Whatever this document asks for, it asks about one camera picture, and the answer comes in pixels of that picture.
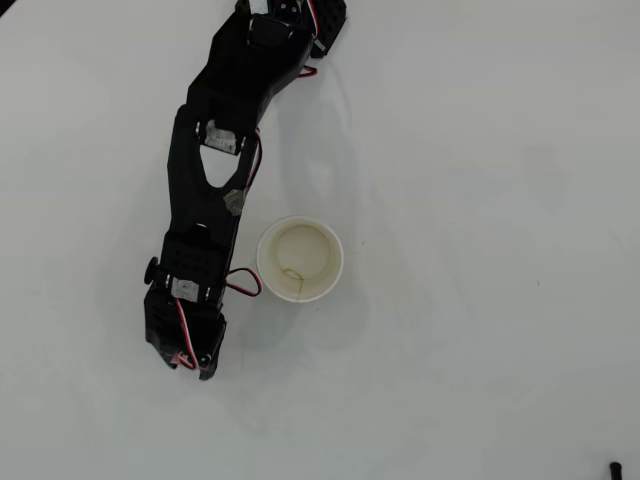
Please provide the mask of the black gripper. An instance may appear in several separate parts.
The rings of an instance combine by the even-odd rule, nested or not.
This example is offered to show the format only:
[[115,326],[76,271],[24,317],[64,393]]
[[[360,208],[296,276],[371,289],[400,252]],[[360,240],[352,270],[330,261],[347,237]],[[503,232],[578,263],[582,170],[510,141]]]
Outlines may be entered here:
[[[215,307],[179,300],[189,331],[192,349],[198,353],[199,379],[216,373],[221,338],[226,330],[224,315]],[[176,300],[163,289],[150,289],[144,299],[145,336],[166,365],[173,353],[187,352],[186,336]]]

